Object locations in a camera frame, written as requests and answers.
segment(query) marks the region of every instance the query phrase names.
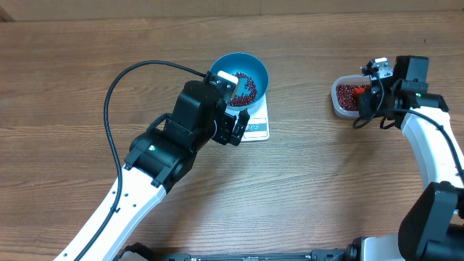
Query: white scale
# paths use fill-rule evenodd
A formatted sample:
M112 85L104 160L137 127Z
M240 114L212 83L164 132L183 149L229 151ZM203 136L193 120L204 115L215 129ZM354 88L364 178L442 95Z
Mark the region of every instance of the white scale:
M239 115L239 112L229 108L226 112L230 115ZM248 113L250 117L241 141L267 141L269 139L269 117L266 95L256 105L249 108Z

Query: wall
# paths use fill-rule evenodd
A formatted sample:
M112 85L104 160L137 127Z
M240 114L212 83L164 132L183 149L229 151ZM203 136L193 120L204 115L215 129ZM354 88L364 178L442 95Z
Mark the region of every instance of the wall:
M461 10L463 0L0 0L6 21Z

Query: clear plastic container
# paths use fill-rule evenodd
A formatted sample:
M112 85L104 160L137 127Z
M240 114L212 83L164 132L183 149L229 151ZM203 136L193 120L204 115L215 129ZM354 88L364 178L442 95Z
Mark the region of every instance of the clear plastic container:
M343 118L356 119L357 117L360 116L360 112L347 111L340 107L339 100L336 98L336 87L340 84L353 84L353 85L370 84L369 76L362 76L362 75L342 76L338 78L332 85L331 95L332 95L333 110L335 114Z

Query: wood grain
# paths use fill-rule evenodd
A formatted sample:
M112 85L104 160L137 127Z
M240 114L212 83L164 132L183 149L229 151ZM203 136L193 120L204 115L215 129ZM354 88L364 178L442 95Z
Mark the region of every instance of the wood grain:
M458 11L462 0L0 0L14 21Z
M0 24L0 260L50 260L115 179L102 122L107 88L127 66L164 59L206 71L245 51L270 72L270 139L208 143L193 170L127 244L165 252L306 252L397 231L421 194L411 148L374 122L334 115L331 84L369 59L430 57L464 142L462 12L314 14ZM119 155L193 75L142 67L113 93Z

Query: container of red beans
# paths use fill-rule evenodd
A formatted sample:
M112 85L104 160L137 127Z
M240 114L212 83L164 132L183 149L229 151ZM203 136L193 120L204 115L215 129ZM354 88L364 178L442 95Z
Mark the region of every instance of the container of red beans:
M249 113L259 109L269 86L266 66L251 54L232 53L219 58L210 69L211 73L218 73L220 70L240 80L236 96L231 99L227 108L234 112L248 109Z
M356 93L359 94L365 90L370 90L369 76L348 75L338 78L331 89L335 114L344 118L359 117Z

